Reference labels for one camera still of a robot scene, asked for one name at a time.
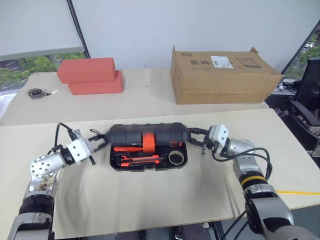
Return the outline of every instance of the office chair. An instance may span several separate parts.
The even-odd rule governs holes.
[[[299,89],[287,101],[288,115],[281,117],[312,157],[320,157],[320,57],[311,57]]]

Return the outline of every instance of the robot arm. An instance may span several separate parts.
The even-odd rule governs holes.
[[[217,161],[233,159],[233,171],[243,189],[245,212],[249,227],[254,233],[263,235],[267,240],[319,239],[308,230],[294,226],[291,211],[267,182],[270,174],[263,176],[254,156],[254,149],[263,148],[255,148],[249,140],[229,139],[229,131],[222,124],[213,125],[209,130],[196,128],[194,131],[191,128],[191,133],[205,135],[203,142],[194,138],[190,140],[193,144],[202,145],[202,154],[205,153],[205,148],[209,148]],[[271,173],[271,170],[269,162],[267,172]]]
[[[97,149],[93,148],[90,141],[104,138],[104,135],[93,130],[97,135],[91,138],[84,138],[79,130],[69,129],[68,132],[72,142],[66,148],[57,145],[50,151],[53,154],[41,155],[31,162],[31,181],[25,191],[19,214],[13,221],[8,240],[53,240],[55,234],[52,224],[59,170],[67,165],[79,164],[87,158],[92,165],[96,164],[92,153],[106,145],[104,143]]]

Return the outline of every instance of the wooden table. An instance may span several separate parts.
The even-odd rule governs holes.
[[[90,128],[106,132],[113,124],[181,122],[208,128],[225,124],[230,138],[249,139],[266,148],[273,172],[269,182],[278,191],[320,192],[320,170],[272,109],[159,116],[120,120],[69,122],[90,137]],[[33,158],[54,143],[55,123],[0,127],[2,198],[0,238],[5,239],[18,214],[31,175]],[[61,132],[64,146],[70,142]],[[244,210],[242,188],[232,162],[214,161],[188,144],[188,162],[181,169],[144,172],[115,171],[110,148],[90,161],[66,167],[59,178],[53,230],[56,238],[94,236],[115,232],[209,222],[237,217]],[[257,159],[261,169],[266,164]],[[320,204],[319,195],[281,195],[289,208]]]
[[[235,110],[267,109],[265,102],[177,105],[170,69],[123,70],[124,92],[72,95],[56,72],[33,73],[0,118],[0,126],[128,119]],[[58,93],[33,100],[27,91],[40,88]]]

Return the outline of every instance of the red foam block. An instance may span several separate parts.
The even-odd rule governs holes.
[[[69,83],[68,87],[73,95],[118,94],[124,90],[121,71],[115,71],[113,81]]]
[[[57,72],[63,84],[113,81],[115,62],[112,57],[64,60]]]

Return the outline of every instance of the window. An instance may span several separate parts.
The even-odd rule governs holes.
[[[314,57],[320,57],[320,25],[316,27],[314,33],[308,38],[306,44],[285,70],[285,78],[301,80],[306,70],[308,59]]]
[[[84,58],[83,52],[72,52],[0,61],[0,92],[22,88],[32,73],[56,72],[63,60]]]

